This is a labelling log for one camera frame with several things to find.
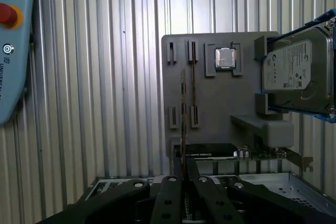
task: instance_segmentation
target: metal wall panel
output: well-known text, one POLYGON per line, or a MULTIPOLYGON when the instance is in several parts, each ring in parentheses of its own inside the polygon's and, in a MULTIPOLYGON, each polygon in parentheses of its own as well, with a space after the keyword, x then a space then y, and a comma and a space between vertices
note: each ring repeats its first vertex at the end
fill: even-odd
MULTIPOLYGON (((336 0, 38 0, 28 92, 0 127, 0 223, 53 215, 96 176, 169 172, 163 35, 285 33, 335 7, 336 0)), ((336 197, 335 126, 298 113, 284 118, 295 125, 293 150, 314 158, 304 178, 336 197)), ((255 162, 240 164, 241 172, 255 169, 255 162)), ((261 169, 276 172, 278 163, 261 169)), ((219 165, 232 171, 233 164, 219 165)))

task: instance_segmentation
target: red button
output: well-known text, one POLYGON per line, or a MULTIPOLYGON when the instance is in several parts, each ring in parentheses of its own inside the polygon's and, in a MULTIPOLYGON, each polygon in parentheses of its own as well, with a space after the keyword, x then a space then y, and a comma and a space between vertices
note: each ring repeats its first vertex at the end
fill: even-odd
POLYGON ((0 3, 0 24, 14 26, 17 21, 17 13, 9 5, 0 3))

